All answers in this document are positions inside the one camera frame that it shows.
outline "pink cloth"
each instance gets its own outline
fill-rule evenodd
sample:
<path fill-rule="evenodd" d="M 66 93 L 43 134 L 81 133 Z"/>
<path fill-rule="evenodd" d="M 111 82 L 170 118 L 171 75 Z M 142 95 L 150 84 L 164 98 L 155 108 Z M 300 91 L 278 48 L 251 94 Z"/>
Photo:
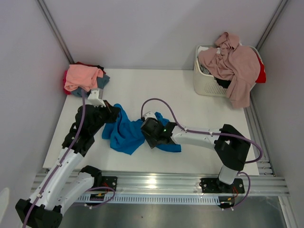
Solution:
<path fill-rule="evenodd" d="M 198 55 L 199 62 L 216 78 L 231 80 L 226 97 L 234 108 L 249 106 L 250 89 L 260 73 L 257 55 L 249 46 L 239 44 L 239 37 L 231 33 L 223 33 L 215 44 Z"/>
<path fill-rule="evenodd" d="M 81 87 L 89 92 L 91 89 L 98 87 L 97 77 L 103 76 L 103 71 L 97 67 L 72 64 L 66 74 L 65 89 L 73 91 Z"/>

